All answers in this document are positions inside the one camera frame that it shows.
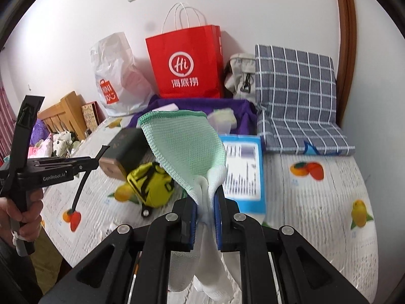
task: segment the wooden headboard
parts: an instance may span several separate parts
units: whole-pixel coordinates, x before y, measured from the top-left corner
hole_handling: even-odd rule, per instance
[[[50,132],[73,131],[81,141],[85,139],[86,123],[82,113],[82,101],[74,91],[63,97],[59,103],[38,113]]]

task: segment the gray plaid pillow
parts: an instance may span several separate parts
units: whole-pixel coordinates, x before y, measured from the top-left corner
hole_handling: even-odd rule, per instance
[[[351,155],[354,146],[336,124],[332,59],[256,45],[258,135],[267,151]]]

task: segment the blue gripper pad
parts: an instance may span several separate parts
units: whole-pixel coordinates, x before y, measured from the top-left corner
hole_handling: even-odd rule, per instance
[[[196,229],[197,229],[197,204],[193,201],[193,208],[191,213],[190,221],[190,246],[194,246],[194,241],[196,239]]]
[[[221,227],[221,213],[219,211],[218,193],[215,192],[214,196],[214,220],[215,220],[215,237],[217,239],[218,250],[222,248],[222,227]]]

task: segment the mint green cloth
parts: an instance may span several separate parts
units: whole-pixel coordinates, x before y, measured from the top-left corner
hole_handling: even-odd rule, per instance
[[[138,120],[156,160],[197,204],[198,176],[207,178],[215,166],[226,165],[226,152],[203,112],[155,111]]]

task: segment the white wall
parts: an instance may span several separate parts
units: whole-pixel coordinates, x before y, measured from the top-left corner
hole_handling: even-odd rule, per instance
[[[15,115],[17,116],[22,100],[19,100],[17,98],[17,94],[15,93],[13,82],[11,80],[9,72],[9,61],[7,60],[7,56],[4,52],[0,52],[0,66],[1,66],[0,81],[3,82],[7,98],[9,99],[10,106],[13,109]]]
[[[138,65],[154,82],[145,38],[160,32],[166,12],[178,1],[199,9],[226,32],[226,59],[235,52],[254,53],[254,44],[262,43],[328,54],[337,66],[337,0],[37,0],[1,53],[1,72],[6,72],[5,62],[10,71],[3,80],[20,101],[28,93],[44,95],[44,108],[71,90],[86,101],[96,100],[89,49],[124,31]],[[167,28],[174,29],[169,20]]]
[[[405,39],[376,0],[355,0],[357,59],[343,129],[377,227],[382,303],[405,273]]]

